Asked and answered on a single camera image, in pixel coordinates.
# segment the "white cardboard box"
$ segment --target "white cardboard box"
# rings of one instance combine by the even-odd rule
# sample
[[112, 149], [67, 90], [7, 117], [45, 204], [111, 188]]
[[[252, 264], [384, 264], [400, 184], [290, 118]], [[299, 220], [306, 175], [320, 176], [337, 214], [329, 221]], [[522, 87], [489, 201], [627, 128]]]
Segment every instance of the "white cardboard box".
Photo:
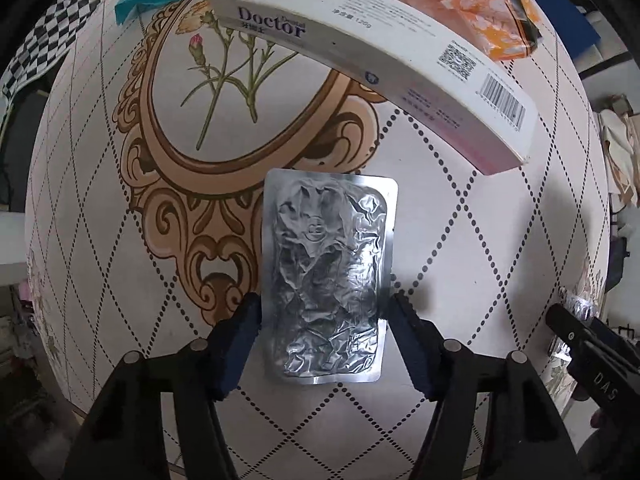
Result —
[[274, 41], [375, 90], [483, 174], [527, 160], [538, 120], [532, 99], [476, 47], [413, 7], [397, 0], [210, 3], [221, 26]]

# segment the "barcode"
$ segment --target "barcode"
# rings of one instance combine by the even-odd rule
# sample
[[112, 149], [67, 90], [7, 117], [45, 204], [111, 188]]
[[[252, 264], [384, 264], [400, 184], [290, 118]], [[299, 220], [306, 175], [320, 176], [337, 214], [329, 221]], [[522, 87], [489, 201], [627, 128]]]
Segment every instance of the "barcode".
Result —
[[465, 79], [465, 81], [476, 66], [475, 60], [463, 52], [460, 52], [453, 44], [447, 45], [447, 48], [438, 60], [447, 65], [450, 69], [455, 70], [460, 77]]
[[498, 111], [519, 130], [524, 119], [524, 106], [500, 82], [488, 75], [480, 91]]

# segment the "cloth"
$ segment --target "cloth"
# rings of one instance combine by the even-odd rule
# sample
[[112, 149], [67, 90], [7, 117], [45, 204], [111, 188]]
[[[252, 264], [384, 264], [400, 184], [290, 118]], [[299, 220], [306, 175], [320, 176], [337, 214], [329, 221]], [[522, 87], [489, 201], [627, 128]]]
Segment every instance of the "cloth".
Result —
[[18, 284], [18, 297], [21, 301], [31, 301], [31, 293], [29, 291], [28, 280], [22, 280]]
[[640, 137], [634, 118], [626, 114], [620, 118], [612, 110], [603, 110], [598, 114], [598, 122], [612, 209], [638, 207]]
[[14, 96], [66, 54], [97, 4], [98, 1], [89, 0], [56, 0], [35, 23], [0, 80], [0, 124], [10, 113]]

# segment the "wall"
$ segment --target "wall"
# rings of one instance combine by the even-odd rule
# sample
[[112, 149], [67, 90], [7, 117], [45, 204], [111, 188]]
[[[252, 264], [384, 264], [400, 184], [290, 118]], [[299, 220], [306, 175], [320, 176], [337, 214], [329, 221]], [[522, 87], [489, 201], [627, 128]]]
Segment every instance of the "wall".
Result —
[[640, 330], [640, 210], [628, 206], [618, 215], [618, 224], [625, 224], [626, 250], [622, 280], [607, 293], [606, 316], [611, 326], [627, 323]]
[[634, 113], [640, 113], [640, 69], [632, 60], [612, 66], [582, 82], [589, 101], [598, 102], [610, 95], [624, 94]]
[[0, 286], [26, 278], [24, 214], [0, 212]]

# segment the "screw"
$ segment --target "screw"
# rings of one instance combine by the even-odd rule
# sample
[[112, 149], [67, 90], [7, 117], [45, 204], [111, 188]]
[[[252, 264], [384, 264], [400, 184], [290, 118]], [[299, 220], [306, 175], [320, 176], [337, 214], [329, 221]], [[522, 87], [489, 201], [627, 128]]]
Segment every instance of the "screw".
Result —
[[511, 359], [516, 361], [518, 364], [524, 364], [527, 362], [527, 356], [524, 355], [520, 350], [516, 350], [515, 352], [511, 352]]
[[128, 365], [132, 365], [140, 359], [140, 352], [136, 352], [132, 350], [131, 352], [127, 352], [124, 354], [124, 362]]
[[445, 339], [444, 341], [445, 350], [449, 350], [449, 352], [459, 352], [462, 348], [460, 341], [455, 339]]
[[207, 349], [208, 345], [209, 343], [207, 343], [206, 339], [199, 337], [191, 341], [191, 343], [189, 344], [189, 348], [191, 348], [191, 350], [193, 350], [194, 352], [202, 352], [203, 350]]

